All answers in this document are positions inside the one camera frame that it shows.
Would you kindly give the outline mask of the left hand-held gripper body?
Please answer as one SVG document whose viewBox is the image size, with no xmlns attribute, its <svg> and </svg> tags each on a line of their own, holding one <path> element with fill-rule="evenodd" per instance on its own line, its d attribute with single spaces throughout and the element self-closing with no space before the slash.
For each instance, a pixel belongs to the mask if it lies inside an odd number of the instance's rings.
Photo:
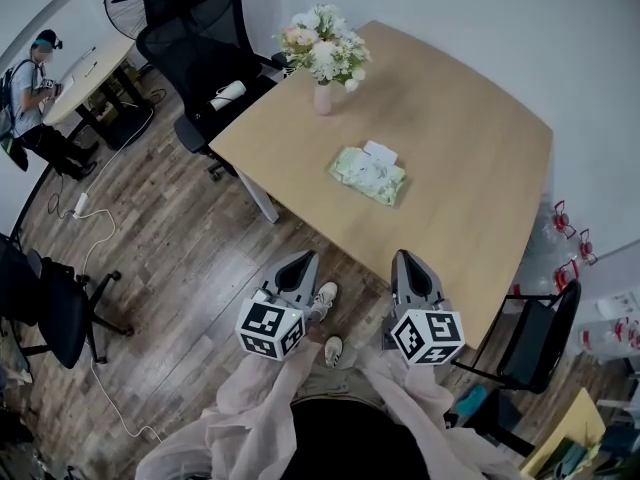
<svg viewBox="0 0 640 480">
<path fill-rule="evenodd" d="M 268 359 L 285 359 L 306 334 L 310 292 L 271 293 L 257 288 L 243 300 L 235 325 L 242 349 Z"/>
</svg>

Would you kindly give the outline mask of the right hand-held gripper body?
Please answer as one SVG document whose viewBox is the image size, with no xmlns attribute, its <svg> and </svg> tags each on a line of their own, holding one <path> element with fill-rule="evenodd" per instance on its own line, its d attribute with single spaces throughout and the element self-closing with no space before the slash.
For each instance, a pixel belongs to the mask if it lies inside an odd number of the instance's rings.
<svg viewBox="0 0 640 480">
<path fill-rule="evenodd" d="M 382 348 L 397 350 L 409 366 L 437 366 L 451 361 L 465 344 L 461 317 L 448 299 L 401 303 L 382 324 Z"/>
</svg>

